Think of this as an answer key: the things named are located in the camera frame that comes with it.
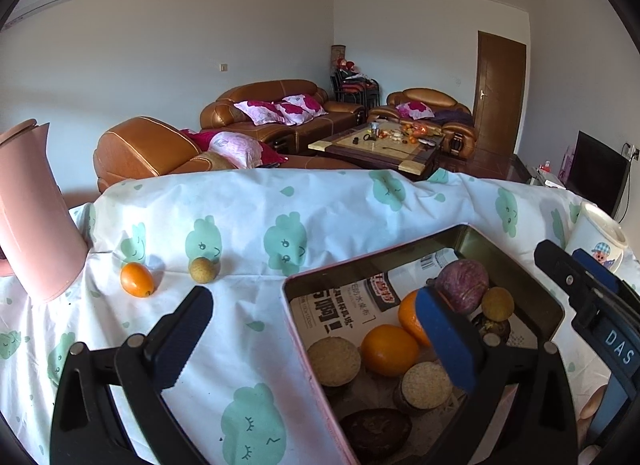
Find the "person's right hand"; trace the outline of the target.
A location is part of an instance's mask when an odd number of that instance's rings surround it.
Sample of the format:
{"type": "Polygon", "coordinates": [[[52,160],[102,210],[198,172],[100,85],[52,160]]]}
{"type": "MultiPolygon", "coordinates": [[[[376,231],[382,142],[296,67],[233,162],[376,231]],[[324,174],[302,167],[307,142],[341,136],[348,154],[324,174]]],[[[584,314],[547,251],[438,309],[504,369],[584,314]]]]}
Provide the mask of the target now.
{"type": "Polygon", "coordinates": [[[596,417],[597,411],[602,403],[606,385],[600,386],[582,407],[577,419],[578,436],[578,465],[589,465],[598,456],[601,449],[597,445],[587,443],[588,433],[591,424],[596,417]]]}

